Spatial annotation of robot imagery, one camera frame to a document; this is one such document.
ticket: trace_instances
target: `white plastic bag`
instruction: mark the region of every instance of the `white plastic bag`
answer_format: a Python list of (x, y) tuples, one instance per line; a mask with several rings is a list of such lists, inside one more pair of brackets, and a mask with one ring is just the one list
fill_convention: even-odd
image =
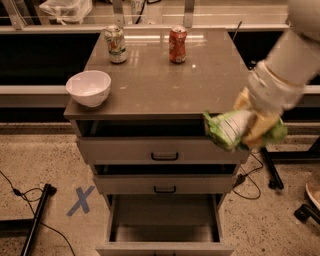
[(55, 18), (58, 23), (81, 24), (83, 18), (92, 10), (92, 0), (48, 0), (39, 7), (43, 12)]

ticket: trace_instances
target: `drawer handle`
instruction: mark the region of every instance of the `drawer handle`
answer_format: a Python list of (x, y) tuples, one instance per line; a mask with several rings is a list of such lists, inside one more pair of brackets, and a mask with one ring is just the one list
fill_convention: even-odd
[[(153, 256), (157, 256), (157, 254), (155, 253), (155, 254), (153, 254)], [(175, 254), (175, 253), (173, 253), (173, 254), (172, 254), (172, 256), (176, 256), (176, 254)]]
[(179, 158), (179, 153), (175, 154), (155, 154), (151, 153), (151, 159), (154, 161), (176, 161)]
[(174, 186), (172, 190), (161, 190), (161, 189), (157, 189), (157, 187), (154, 186), (153, 191), (156, 194), (174, 194), (177, 191), (177, 187)]

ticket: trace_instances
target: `wheel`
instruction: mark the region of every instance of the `wheel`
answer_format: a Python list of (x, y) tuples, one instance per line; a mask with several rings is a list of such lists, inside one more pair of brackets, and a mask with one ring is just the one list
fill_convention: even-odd
[(309, 216), (301, 209), (301, 207), (294, 212), (294, 216), (300, 221), (306, 221)]

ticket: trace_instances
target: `black cable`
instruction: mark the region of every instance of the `black cable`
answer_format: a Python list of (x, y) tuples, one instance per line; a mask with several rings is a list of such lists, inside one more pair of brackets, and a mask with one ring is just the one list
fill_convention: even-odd
[(234, 192), (236, 195), (238, 195), (238, 196), (240, 196), (240, 197), (242, 197), (242, 198), (244, 198), (244, 199), (257, 200), (257, 199), (259, 199), (260, 196), (261, 196), (261, 190), (260, 190), (259, 186), (254, 182), (254, 180), (253, 180), (249, 175), (252, 174), (252, 173), (255, 172), (255, 171), (261, 170), (264, 165), (263, 165), (263, 163), (262, 163), (253, 153), (251, 153), (251, 155), (260, 163), (260, 166), (257, 167), (257, 168), (252, 169), (252, 170), (249, 171), (249, 172), (246, 172), (242, 167), (240, 167), (245, 174), (244, 174), (244, 175), (243, 175), (243, 174), (239, 174), (239, 175), (238, 175), (238, 180), (240, 180), (240, 181), (237, 181), (237, 182), (236, 182), (236, 186), (242, 184), (242, 183), (245, 181), (246, 177), (248, 177), (248, 178), (250, 179), (250, 181), (251, 181), (251, 182), (255, 185), (255, 187), (257, 188), (257, 190), (258, 190), (258, 195), (257, 195), (256, 197), (246, 197), (246, 196), (244, 196), (244, 195), (241, 195), (240, 193), (238, 193), (237, 191), (235, 191), (235, 187), (236, 187), (236, 186), (234, 186), (232, 190), (233, 190), (233, 192)]
[[(28, 203), (28, 205), (29, 205), (29, 207), (30, 207), (33, 215), (35, 215), (35, 212), (34, 212), (34, 210), (33, 210), (33, 208), (32, 208), (31, 202), (39, 201), (41, 197), (39, 197), (39, 198), (37, 198), (37, 199), (34, 199), (34, 200), (29, 200), (28, 197), (27, 197), (27, 194), (30, 193), (31, 191), (34, 191), (34, 190), (40, 190), (41, 192), (43, 192), (43, 190), (40, 189), (40, 188), (32, 188), (32, 189), (29, 189), (28, 191), (26, 191), (25, 193), (22, 193), (22, 192), (20, 192), (18, 189), (16, 189), (16, 188), (13, 187), (12, 182), (8, 179), (8, 177), (7, 177), (1, 170), (0, 170), (0, 173), (1, 173), (1, 175), (8, 181), (8, 183), (10, 184), (13, 193), (14, 193), (16, 196), (21, 197), (24, 201), (26, 201), (26, 202)], [(59, 235), (61, 235), (61, 236), (64, 238), (64, 240), (67, 242), (67, 244), (69, 245), (69, 248), (70, 248), (70, 250), (71, 250), (71, 252), (72, 252), (72, 255), (75, 256), (75, 253), (74, 253), (74, 251), (73, 251), (73, 248), (72, 248), (70, 242), (68, 241), (68, 239), (67, 239), (61, 232), (59, 232), (58, 230), (56, 230), (56, 229), (54, 229), (54, 228), (52, 228), (52, 227), (44, 224), (44, 223), (41, 222), (41, 221), (40, 221), (40, 224), (43, 225), (43, 226), (45, 226), (45, 227), (47, 227), (47, 228), (49, 228), (49, 229), (51, 229), (52, 231), (55, 231), (55, 232), (58, 233)]]

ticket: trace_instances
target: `gray cabinet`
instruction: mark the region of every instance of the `gray cabinet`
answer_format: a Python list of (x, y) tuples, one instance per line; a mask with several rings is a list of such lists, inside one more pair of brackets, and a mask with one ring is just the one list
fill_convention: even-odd
[(223, 244), (218, 210), (249, 153), (214, 145), (202, 113), (232, 109), (247, 71), (222, 29), (190, 29), (182, 65), (168, 60), (168, 33), (125, 31), (130, 54), (121, 65), (110, 63), (101, 36), (86, 69), (110, 75), (110, 96), (92, 109), (71, 99), (65, 111), (110, 210), (100, 255), (233, 251)]

